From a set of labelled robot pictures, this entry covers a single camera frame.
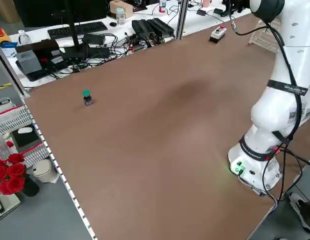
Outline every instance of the water bottle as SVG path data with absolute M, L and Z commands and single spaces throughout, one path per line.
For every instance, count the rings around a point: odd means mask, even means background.
M 25 30 L 19 30 L 19 43 L 20 45 L 31 44 L 31 39 L 26 34 Z
M 0 133 L 0 158 L 1 160 L 6 160 L 10 156 L 10 149 L 3 136 Z
M 125 10 L 122 7 L 116 9 L 117 25 L 125 24 Z
M 159 1 L 159 12 L 160 13 L 166 12 L 166 2 L 167 2 L 167 0 L 160 0 Z

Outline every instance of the brown tabletop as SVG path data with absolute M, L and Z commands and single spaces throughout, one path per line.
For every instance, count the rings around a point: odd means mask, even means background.
M 256 23 L 236 20 L 240 32 Z M 226 27 L 218 44 L 206 29 L 26 99 L 99 239 L 243 240 L 273 205 L 237 180 L 227 153 L 251 126 L 275 55 Z M 310 158 L 310 120 L 291 149 Z M 298 168 L 287 162 L 288 186 Z

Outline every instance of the monitor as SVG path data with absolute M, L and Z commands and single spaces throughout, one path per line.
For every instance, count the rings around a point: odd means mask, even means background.
M 67 24 L 63 0 L 14 0 L 17 12 L 25 27 L 38 28 Z M 106 17 L 106 0 L 71 0 L 75 22 Z

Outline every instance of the small bottle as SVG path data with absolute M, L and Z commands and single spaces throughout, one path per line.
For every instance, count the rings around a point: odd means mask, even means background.
M 160 13 L 166 12 L 166 2 L 167 2 L 167 0 L 160 0 L 159 1 L 159 12 Z
M 125 10 L 122 7 L 116 9 L 117 25 L 125 24 Z
M 90 96 L 90 91 L 89 90 L 84 90 L 83 91 L 84 95 L 84 103 L 86 106 L 90 105 L 93 103 L 93 98 Z
M 19 30 L 19 43 L 20 45 L 32 43 L 30 37 L 26 34 L 25 30 Z

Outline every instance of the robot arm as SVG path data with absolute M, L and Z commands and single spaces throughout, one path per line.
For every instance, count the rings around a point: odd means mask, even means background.
M 284 51 L 299 87 L 308 88 L 301 96 L 301 124 L 310 118 L 310 0 L 250 0 L 252 13 L 266 23 L 276 17 L 281 21 Z M 276 55 L 271 80 L 289 87 L 290 75 L 282 53 Z M 230 168 L 235 174 L 264 192 L 275 186 L 281 177 L 279 164 L 273 158 L 265 170 L 265 156 L 282 142 L 273 134 L 287 136 L 296 122 L 295 95 L 266 87 L 261 98 L 251 109 L 253 125 L 239 143 L 230 149 Z

